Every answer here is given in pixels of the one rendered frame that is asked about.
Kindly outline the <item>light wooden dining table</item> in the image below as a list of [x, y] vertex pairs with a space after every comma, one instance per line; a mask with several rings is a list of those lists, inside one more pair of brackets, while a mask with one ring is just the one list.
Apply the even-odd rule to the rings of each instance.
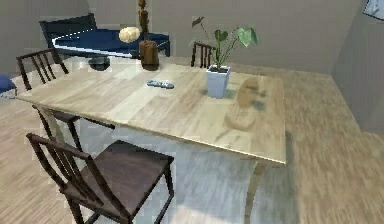
[[[174, 88], [147, 86], [150, 80], [172, 83]], [[156, 71], [146, 71], [134, 60], [116, 58], [104, 72], [84, 67], [19, 98], [42, 112], [56, 138], [62, 133], [52, 109], [255, 160], [244, 210], [249, 217], [267, 164], [286, 161], [283, 82], [233, 72], [227, 96], [211, 98], [206, 90], [200, 68], [164, 63]]]

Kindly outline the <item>grey blue remote control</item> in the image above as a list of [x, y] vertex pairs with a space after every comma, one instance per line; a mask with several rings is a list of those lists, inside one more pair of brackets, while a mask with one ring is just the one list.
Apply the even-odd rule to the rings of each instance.
[[161, 82], [161, 81], [156, 81], [156, 80], [148, 81], [147, 86], [159, 87], [159, 88], [164, 88], [164, 89], [173, 89], [174, 88], [174, 85], [172, 83]]

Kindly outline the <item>green plant in white pot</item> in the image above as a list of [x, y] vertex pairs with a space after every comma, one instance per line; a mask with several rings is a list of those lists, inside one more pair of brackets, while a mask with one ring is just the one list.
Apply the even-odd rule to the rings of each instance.
[[[211, 98], [222, 98], [226, 92], [231, 68], [226, 66], [231, 52], [237, 46], [248, 48], [251, 44], [258, 44], [256, 31], [252, 27], [235, 27], [233, 31], [228, 32], [221, 29], [216, 29], [213, 35], [210, 36], [203, 25], [203, 16], [199, 16], [191, 23], [191, 27], [200, 26], [206, 38], [211, 41], [210, 46], [215, 50], [211, 56], [211, 65], [206, 69], [206, 85], [207, 93]], [[193, 42], [198, 41], [192, 39], [190, 46], [193, 48]]]

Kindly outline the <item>dark brown wooden chair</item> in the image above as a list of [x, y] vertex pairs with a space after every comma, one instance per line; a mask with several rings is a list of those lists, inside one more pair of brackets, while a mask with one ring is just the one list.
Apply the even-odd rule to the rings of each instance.
[[154, 221], [161, 223], [174, 197], [172, 156], [117, 140], [93, 157], [33, 133], [27, 139], [65, 196], [76, 224], [94, 224], [101, 216], [118, 224], [133, 224], [157, 183], [164, 179], [168, 198]]
[[[32, 86], [30, 84], [30, 80], [28, 78], [28, 75], [25, 71], [24, 61], [30, 60], [37, 71], [37, 74], [39, 75], [40, 81], [42, 85], [45, 85], [48, 82], [51, 82], [52, 80], [56, 80], [57, 77], [55, 76], [54, 71], [52, 70], [51, 63], [48, 59], [48, 54], [51, 54], [53, 62], [55, 64], [58, 64], [62, 71], [65, 74], [68, 74], [69, 71], [65, 64], [63, 63], [62, 59], [60, 58], [59, 54], [54, 48], [47, 48], [45, 50], [29, 53], [22, 56], [17, 56], [17, 65], [20, 70], [20, 74], [25, 86], [26, 91], [24, 92], [24, 95], [26, 95], [29, 91], [32, 90]], [[53, 116], [55, 119], [58, 119], [64, 123], [67, 124], [69, 131], [72, 135], [72, 138], [74, 140], [75, 146], [82, 150], [82, 146], [79, 140], [79, 136], [77, 134], [76, 128], [75, 128], [75, 122], [80, 119], [80, 116], [73, 115], [70, 113], [65, 113], [62, 111], [54, 110], [52, 109], [51, 112], [53, 113]]]
[[208, 68], [211, 65], [211, 56], [215, 48], [198, 41], [193, 42], [191, 66], [195, 66], [196, 58], [200, 59], [200, 67]]

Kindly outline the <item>brown wooden vase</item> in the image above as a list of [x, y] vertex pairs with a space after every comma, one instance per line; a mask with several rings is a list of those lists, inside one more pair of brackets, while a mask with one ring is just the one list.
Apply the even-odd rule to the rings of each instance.
[[143, 40], [139, 43], [141, 65], [145, 70], [155, 71], [159, 67], [157, 44], [149, 39], [148, 12], [146, 0], [137, 0], [139, 6], [139, 24], [142, 29]]

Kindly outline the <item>cream round ball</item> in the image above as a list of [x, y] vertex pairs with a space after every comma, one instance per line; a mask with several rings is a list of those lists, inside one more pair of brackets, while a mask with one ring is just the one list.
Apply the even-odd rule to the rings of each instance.
[[119, 39], [124, 43], [131, 43], [140, 37], [140, 30], [137, 27], [125, 27], [119, 32]]

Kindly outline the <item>small dark bowl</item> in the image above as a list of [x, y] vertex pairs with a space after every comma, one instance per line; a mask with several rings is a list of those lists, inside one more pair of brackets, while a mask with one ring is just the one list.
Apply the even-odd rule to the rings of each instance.
[[108, 57], [94, 57], [88, 61], [89, 66], [96, 71], [104, 71], [110, 67]]

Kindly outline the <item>dark blue sofa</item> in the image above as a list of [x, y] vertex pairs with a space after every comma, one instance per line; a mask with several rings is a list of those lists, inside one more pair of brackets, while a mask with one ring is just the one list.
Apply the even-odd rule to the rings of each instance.
[[[49, 48], [59, 54], [79, 57], [114, 56], [138, 58], [140, 37], [131, 43], [119, 39], [120, 30], [99, 29], [93, 13], [56, 21], [39, 22]], [[158, 51], [170, 56], [170, 37], [166, 34], [149, 33], [149, 39], [157, 44]]]

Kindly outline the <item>blue cushion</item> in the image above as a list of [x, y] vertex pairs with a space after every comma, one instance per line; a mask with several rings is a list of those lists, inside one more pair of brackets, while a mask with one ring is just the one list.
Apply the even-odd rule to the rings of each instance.
[[4, 74], [0, 74], [0, 94], [10, 91], [10, 90], [16, 90], [17, 87], [13, 83], [10, 77]]

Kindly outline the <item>framed wall picture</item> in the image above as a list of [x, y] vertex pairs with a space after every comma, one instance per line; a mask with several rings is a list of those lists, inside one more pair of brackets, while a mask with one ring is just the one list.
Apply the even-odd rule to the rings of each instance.
[[384, 21], [384, 0], [367, 0], [363, 13], [367, 16]]

